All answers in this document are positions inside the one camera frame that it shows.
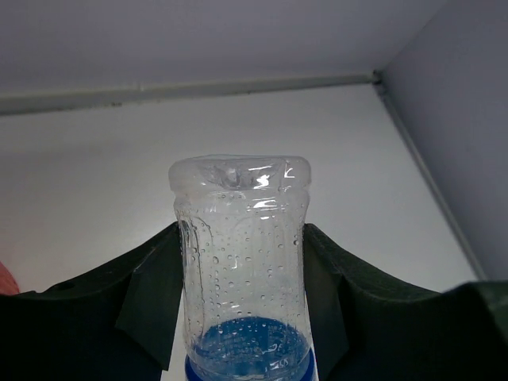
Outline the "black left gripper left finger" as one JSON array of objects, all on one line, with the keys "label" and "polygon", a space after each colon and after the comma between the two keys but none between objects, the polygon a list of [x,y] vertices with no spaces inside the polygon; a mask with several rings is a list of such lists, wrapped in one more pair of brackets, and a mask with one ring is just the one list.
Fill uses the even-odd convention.
[{"label": "black left gripper left finger", "polygon": [[179,228],[43,292],[1,298],[4,380],[158,380],[183,289]]}]

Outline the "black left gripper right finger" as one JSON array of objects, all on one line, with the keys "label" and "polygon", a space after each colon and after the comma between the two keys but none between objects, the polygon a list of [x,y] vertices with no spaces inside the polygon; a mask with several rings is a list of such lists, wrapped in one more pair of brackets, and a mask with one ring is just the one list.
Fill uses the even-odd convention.
[{"label": "black left gripper right finger", "polygon": [[322,380],[504,380],[507,284],[439,293],[303,230],[305,288]]}]

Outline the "blue label clear bottle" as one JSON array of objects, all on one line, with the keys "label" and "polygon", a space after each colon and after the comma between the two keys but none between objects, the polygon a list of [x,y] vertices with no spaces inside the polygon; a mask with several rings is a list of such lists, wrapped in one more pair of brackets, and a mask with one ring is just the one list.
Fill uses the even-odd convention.
[{"label": "blue label clear bottle", "polygon": [[168,172],[183,257],[189,380],[312,380],[300,156],[201,156]]}]

